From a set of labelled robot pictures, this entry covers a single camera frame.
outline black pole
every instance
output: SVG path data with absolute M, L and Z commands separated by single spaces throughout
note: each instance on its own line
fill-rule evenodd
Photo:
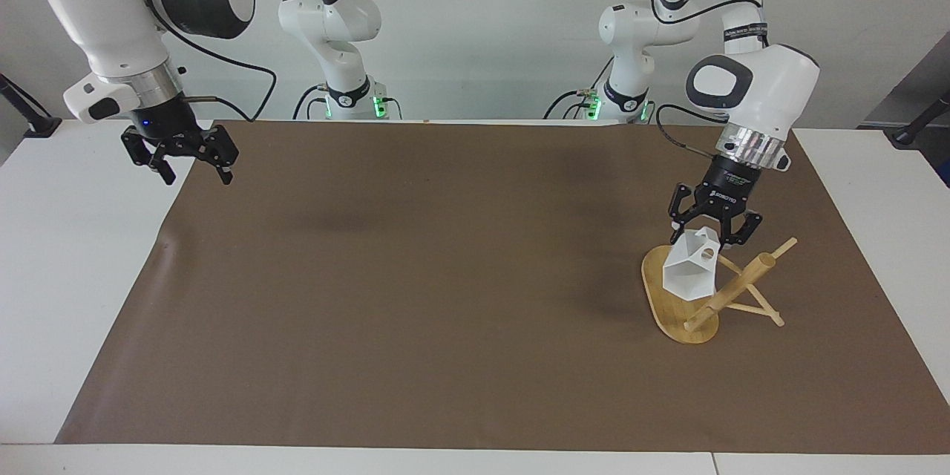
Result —
M 4 99 L 13 104 L 13 107 L 23 117 L 26 117 L 27 123 L 30 123 L 30 130 L 27 130 L 23 137 L 45 138 L 52 136 L 56 128 L 62 123 L 62 119 L 58 119 L 58 117 L 44 117 L 36 113 L 36 110 L 23 99 L 23 96 L 20 96 L 20 93 L 13 89 L 10 80 L 7 80 L 7 77 L 3 76 L 2 73 L 0 73 L 0 94 L 3 94 Z
M 947 91 L 939 100 L 931 104 L 929 108 L 923 111 L 914 121 L 907 126 L 895 130 L 890 134 L 894 143 L 909 145 L 917 138 L 917 134 L 923 132 L 928 124 L 934 121 L 941 114 L 950 111 L 950 91 Z

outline brown table mat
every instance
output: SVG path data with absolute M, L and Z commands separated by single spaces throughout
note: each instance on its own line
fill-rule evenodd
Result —
M 233 185 L 188 175 L 57 442 L 950 453 L 950 408 L 795 140 L 728 254 L 800 239 L 758 285 L 787 326 L 726 310 L 687 347 L 639 266 L 707 161 L 654 128 L 227 127 Z

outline white table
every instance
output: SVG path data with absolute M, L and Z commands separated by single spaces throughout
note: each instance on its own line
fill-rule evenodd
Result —
M 950 473 L 950 456 L 49 445 L 190 169 L 172 160 L 160 186 L 128 162 L 127 125 L 68 121 L 0 167 L 0 473 Z M 879 132 L 796 133 L 950 399 L 950 191 Z

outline blue object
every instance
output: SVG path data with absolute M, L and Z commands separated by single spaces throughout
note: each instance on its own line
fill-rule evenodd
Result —
M 944 161 L 943 165 L 937 167 L 937 174 L 943 178 L 943 183 L 950 187 L 950 160 Z

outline wooden mug holder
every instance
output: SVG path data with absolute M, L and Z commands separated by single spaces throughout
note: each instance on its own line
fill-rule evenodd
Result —
M 715 295 L 696 301 L 684 301 L 663 289 L 663 262 L 666 261 L 672 247 L 664 245 L 652 249 L 643 259 L 641 274 L 656 325 L 667 336 L 682 344 L 701 344 L 713 339 L 719 331 L 719 313 L 726 308 L 764 315 L 770 317 L 775 325 L 783 327 L 784 320 L 779 312 L 770 305 L 754 284 L 771 271 L 776 260 L 793 248 L 796 243 L 798 240 L 793 237 L 775 249 L 775 252 L 762 252 L 743 269 L 725 256 L 719 255 L 719 263 L 734 272 L 736 276 Z M 759 306 L 734 302 L 744 292 L 749 292 Z

